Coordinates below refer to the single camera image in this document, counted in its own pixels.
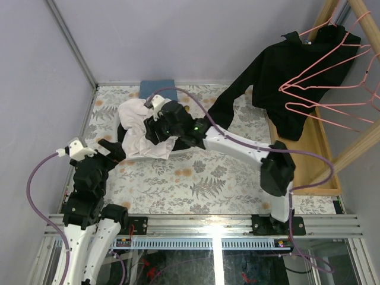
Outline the white shirt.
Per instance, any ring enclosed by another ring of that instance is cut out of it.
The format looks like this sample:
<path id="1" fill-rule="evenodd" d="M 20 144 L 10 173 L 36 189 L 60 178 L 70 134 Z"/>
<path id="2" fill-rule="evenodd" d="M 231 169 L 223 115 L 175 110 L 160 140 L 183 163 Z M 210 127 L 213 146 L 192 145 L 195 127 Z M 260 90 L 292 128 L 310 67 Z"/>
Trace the white shirt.
<path id="1" fill-rule="evenodd" d="M 129 99 L 118 107 L 118 116 L 122 129 L 126 134 L 122 138 L 122 148 L 127 160 L 136 159 L 165 159 L 169 158 L 176 137 L 169 137 L 166 141 L 154 145 L 146 139 L 147 133 L 144 120 L 152 117 L 153 111 L 144 106 L 145 100 Z"/>

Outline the pink hanger front black shirt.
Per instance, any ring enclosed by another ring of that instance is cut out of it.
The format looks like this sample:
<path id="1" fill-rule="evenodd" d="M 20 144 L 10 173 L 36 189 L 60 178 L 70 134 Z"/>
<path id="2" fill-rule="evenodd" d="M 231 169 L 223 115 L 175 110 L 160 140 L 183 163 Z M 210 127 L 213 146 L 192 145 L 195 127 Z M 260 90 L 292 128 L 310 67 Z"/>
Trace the pink hanger front black shirt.
<path id="1" fill-rule="evenodd" d="M 283 85 L 280 86 L 279 88 L 279 91 L 282 92 L 282 93 L 285 93 L 285 94 L 288 94 L 290 96 L 293 96 L 293 97 L 296 97 L 295 94 L 293 93 L 289 93 L 287 90 L 289 88 L 298 88 L 298 89 L 301 89 L 303 91 L 305 90 L 308 90 L 308 89 L 353 89 L 353 88 L 359 88 L 359 87 L 363 87 L 367 92 L 369 92 L 371 94 L 371 98 L 367 101 L 367 102 L 364 102 L 364 103 L 350 103 L 350 104 L 338 104 L 337 106 L 361 106 L 361 105 L 368 105 L 370 104 L 375 110 L 379 111 L 379 108 L 375 106 L 374 104 L 374 100 L 375 99 L 379 99 L 379 96 L 377 95 L 377 91 L 379 89 L 379 85 L 377 86 L 376 90 L 374 91 L 371 91 L 370 89 L 367 88 L 367 86 L 365 85 L 366 84 L 366 79 L 367 79 L 367 76 L 368 76 L 368 73 L 369 71 L 371 70 L 371 66 L 375 60 L 375 58 L 378 58 L 379 57 L 379 53 L 376 53 L 372 59 L 370 60 L 370 63 L 368 65 L 368 68 L 366 69 L 365 71 L 365 74 L 364 74 L 364 77 L 363 79 L 361 80 L 361 82 L 359 84 L 356 84 L 356 85 L 347 85 L 347 86 L 341 86 L 341 85 L 309 85 L 307 87 L 302 87 L 301 85 L 299 85 L 300 83 L 304 82 L 304 81 L 308 81 L 310 80 L 311 78 L 319 75 L 319 74 L 322 74 L 322 73 L 325 73 L 326 71 L 329 71 L 330 69 L 333 69 L 335 67 L 338 67 L 340 65 L 343 65 L 343 64 L 346 64 L 348 62 L 351 62 L 353 61 L 354 59 L 366 54 L 369 50 L 367 50 L 366 52 L 362 52 L 362 53 L 359 53 L 349 59 L 346 59 L 344 61 L 341 61 L 341 62 L 338 62 L 336 63 L 335 65 L 332 65 L 328 68 L 325 68 L 325 69 L 322 69 L 308 77 L 305 77 L 295 83 L 293 83 L 293 81 L 295 79 L 297 79 L 297 77 L 294 77 L 293 79 L 291 79 L 289 82 L 287 83 L 284 83 Z"/>

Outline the pink hanger of white shirt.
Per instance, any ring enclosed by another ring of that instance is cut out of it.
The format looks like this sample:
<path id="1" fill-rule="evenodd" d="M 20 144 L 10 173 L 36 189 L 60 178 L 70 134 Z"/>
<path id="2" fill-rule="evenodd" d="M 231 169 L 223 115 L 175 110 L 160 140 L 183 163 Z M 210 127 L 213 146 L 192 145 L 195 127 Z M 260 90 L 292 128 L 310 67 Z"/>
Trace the pink hanger of white shirt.
<path id="1" fill-rule="evenodd" d="M 332 65 L 335 65 L 338 62 L 349 59 L 359 53 L 366 52 L 367 50 L 375 50 L 377 46 L 373 43 L 369 45 L 362 45 L 361 38 L 351 34 L 349 31 L 342 29 L 342 33 L 336 34 L 337 41 L 333 44 L 333 48 L 330 49 L 327 53 L 324 53 L 318 60 L 314 61 L 307 68 L 302 70 L 299 75 L 295 76 L 297 79 L 293 83 L 308 77 L 322 69 L 328 68 Z M 304 81 L 299 85 L 302 87 L 307 86 L 342 86 L 341 83 L 344 81 L 346 75 L 350 71 L 353 61 L 346 64 L 337 66 L 325 73 L 319 74 L 308 81 Z M 314 93 L 326 92 L 329 89 L 308 89 Z M 298 88 L 289 88 L 287 91 L 293 93 L 297 98 L 306 100 L 306 94 L 309 93 L 308 90 L 301 90 Z"/>

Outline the pink wire hanger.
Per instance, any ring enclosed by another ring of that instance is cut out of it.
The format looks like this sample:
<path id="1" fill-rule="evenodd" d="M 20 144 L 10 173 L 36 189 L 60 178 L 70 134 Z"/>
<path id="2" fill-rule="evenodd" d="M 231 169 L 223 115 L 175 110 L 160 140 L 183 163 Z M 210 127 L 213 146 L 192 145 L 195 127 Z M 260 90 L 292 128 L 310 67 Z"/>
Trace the pink wire hanger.
<path id="1" fill-rule="evenodd" d="M 296 102 L 285 104 L 285 108 L 288 111 L 353 132 L 360 132 L 360 130 L 352 127 L 350 122 L 359 121 L 369 125 L 374 124 L 374 120 L 352 112 L 353 109 L 358 109 L 359 107 L 370 107 L 379 112 L 379 106 L 373 101 L 362 103 L 312 103 L 310 105 Z"/>

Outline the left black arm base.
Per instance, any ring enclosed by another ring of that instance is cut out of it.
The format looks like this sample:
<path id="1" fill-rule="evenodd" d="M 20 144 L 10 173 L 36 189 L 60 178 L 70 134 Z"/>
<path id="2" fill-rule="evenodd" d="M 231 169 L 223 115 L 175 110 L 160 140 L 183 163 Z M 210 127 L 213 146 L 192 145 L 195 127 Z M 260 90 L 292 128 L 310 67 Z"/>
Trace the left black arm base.
<path id="1" fill-rule="evenodd" d="M 143 236 L 147 234 L 148 217 L 134 216 L 130 217 L 126 228 L 121 229 L 120 235 L 124 236 Z"/>

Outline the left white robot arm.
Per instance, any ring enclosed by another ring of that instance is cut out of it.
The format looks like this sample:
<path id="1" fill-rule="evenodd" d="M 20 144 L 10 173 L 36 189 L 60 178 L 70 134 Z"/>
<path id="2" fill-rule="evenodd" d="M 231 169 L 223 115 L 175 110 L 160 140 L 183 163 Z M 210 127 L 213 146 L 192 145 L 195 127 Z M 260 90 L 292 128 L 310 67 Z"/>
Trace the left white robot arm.
<path id="1" fill-rule="evenodd" d="M 95 284 L 111 243 L 130 227 L 125 207 L 104 204 L 109 172 L 125 159 L 125 152 L 119 142 L 101 139 L 98 143 L 109 154 L 78 138 L 58 152 L 69 155 L 74 167 L 73 191 L 64 208 L 64 248 L 54 278 L 63 284 Z"/>

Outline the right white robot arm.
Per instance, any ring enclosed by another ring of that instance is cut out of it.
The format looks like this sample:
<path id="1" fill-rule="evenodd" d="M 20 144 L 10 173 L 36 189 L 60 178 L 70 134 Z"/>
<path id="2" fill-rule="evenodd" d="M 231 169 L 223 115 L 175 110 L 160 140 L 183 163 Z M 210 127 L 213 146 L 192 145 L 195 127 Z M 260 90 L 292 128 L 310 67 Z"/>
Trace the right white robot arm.
<path id="1" fill-rule="evenodd" d="M 213 126 L 210 119 L 194 119 L 180 103 L 159 95 L 144 106 L 153 112 L 144 125 L 145 137 L 154 145 L 177 138 L 189 147 L 218 151 L 259 170 L 260 186 L 270 196 L 272 230 L 284 234 L 291 229 L 290 190 L 296 166 L 284 143 L 247 140 Z"/>

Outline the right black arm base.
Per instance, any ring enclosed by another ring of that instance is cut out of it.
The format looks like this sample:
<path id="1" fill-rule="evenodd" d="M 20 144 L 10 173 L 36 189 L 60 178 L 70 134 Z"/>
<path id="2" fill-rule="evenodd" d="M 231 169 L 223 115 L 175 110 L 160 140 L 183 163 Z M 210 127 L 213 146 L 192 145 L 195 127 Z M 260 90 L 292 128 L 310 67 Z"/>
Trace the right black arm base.
<path id="1" fill-rule="evenodd" d="M 289 221 L 281 222 L 271 215 L 251 215 L 252 230 L 250 233 L 257 236 L 305 236 L 306 227 L 302 217 L 292 217 L 291 227 Z"/>

